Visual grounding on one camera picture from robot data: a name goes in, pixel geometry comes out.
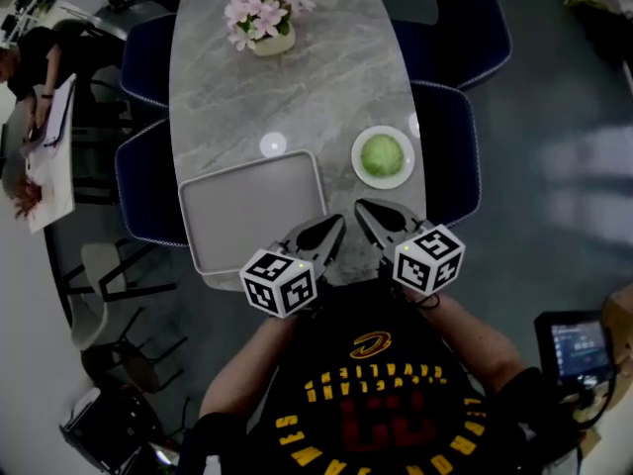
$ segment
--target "flower pot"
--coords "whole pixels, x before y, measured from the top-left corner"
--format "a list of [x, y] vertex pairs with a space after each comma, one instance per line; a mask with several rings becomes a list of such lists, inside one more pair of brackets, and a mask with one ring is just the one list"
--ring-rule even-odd
[[272, 56], [287, 51], [295, 45], [295, 29], [292, 23], [289, 23], [290, 31], [287, 36], [279, 34], [277, 37], [269, 37], [263, 41], [255, 43], [253, 52], [257, 56]]

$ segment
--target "green leaf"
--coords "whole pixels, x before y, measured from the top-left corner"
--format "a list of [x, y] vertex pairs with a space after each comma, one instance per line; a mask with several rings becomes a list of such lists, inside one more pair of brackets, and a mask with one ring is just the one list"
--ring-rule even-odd
[[288, 22], [280, 23], [279, 25], [277, 25], [277, 30], [279, 30], [279, 33], [282, 36], [287, 36], [288, 34], [290, 34], [290, 25], [288, 24]]

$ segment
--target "white plate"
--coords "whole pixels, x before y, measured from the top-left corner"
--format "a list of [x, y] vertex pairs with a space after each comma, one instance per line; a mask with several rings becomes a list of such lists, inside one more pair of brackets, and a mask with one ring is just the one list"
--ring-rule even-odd
[[[398, 174], [395, 174], [394, 176], [390, 176], [388, 178], [379, 178], [376, 176], [372, 176], [369, 172], [365, 170], [361, 160], [363, 146], [370, 138], [377, 134], [385, 134], [394, 138], [403, 149], [403, 154], [405, 156], [405, 166], [403, 167], [403, 170], [401, 170]], [[405, 136], [405, 134], [400, 132], [398, 129], [382, 125], [378, 127], [371, 127], [370, 129], [367, 129], [365, 132], [363, 132], [360, 136], [358, 136], [358, 138], [356, 138], [356, 141], [354, 141], [354, 146], [352, 147], [352, 166], [354, 167], [354, 171], [356, 172], [358, 177], [372, 188], [377, 188], [379, 190], [389, 190], [391, 188], [399, 187], [408, 180], [409, 176], [411, 176], [411, 173], [413, 172], [413, 167], [415, 166], [415, 151], [413, 150], [413, 145], [411, 144], [411, 141], [408, 139], [408, 137]]]

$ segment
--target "artificial flower arrangement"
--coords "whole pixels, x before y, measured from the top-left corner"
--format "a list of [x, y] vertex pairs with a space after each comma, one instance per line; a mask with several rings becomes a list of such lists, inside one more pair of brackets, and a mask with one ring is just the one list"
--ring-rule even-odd
[[291, 20], [315, 7], [312, 0], [230, 0], [225, 8], [228, 40], [238, 51], [272, 38], [288, 36]]

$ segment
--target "black and white cube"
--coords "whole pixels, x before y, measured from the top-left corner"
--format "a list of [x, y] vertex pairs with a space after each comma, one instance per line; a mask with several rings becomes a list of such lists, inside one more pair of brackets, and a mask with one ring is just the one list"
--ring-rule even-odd
[[317, 297], [311, 262], [265, 249], [257, 250], [239, 278], [251, 306], [281, 319]]
[[396, 246], [394, 280], [429, 296], [457, 278], [466, 246], [437, 226]]

